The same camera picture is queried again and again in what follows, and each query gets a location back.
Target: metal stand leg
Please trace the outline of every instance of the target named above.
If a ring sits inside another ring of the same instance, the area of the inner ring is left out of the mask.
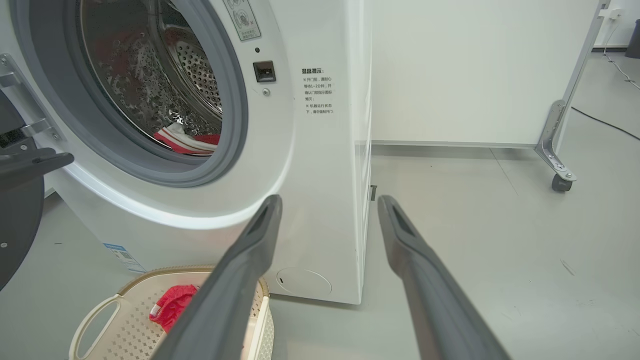
[[[536,152],[547,164],[556,171],[551,187],[555,191],[567,192],[571,188],[572,182],[577,180],[575,174],[566,167],[560,159],[558,159],[554,150],[556,133],[560,130],[560,120],[566,108],[564,100],[558,100],[553,103],[549,110],[547,123],[540,136],[540,141],[536,146]]]

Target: black baseboard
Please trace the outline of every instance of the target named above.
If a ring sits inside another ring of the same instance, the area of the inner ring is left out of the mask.
[[[604,47],[594,47],[591,50],[592,53],[604,53]],[[608,53],[626,53],[627,52],[627,48],[626,47],[608,47],[607,48],[607,52]]]

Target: perforated metal drum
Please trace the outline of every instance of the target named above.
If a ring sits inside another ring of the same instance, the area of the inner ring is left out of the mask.
[[[188,135],[222,130],[216,78],[169,0],[81,0],[78,28],[94,80],[140,133],[177,122]]]

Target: perforated basket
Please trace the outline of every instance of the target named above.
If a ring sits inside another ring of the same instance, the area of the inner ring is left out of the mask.
[[[86,315],[76,330],[69,349],[70,360],[147,360],[164,339],[160,325],[149,320],[149,312],[164,292],[175,285],[202,285],[211,266],[182,266],[147,272],[104,300]],[[85,354],[78,354],[85,331],[106,307],[116,309]],[[268,360],[273,350],[273,318],[269,290],[264,279],[255,288],[253,305],[247,314],[242,360]]]

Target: washing machine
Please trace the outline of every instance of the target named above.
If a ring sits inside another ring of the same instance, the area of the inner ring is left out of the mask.
[[[277,193],[269,290],[360,303],[367,1],[0,3],[17,131],[75,156],[46,180],[104,251],[135,272],[215,263]]]

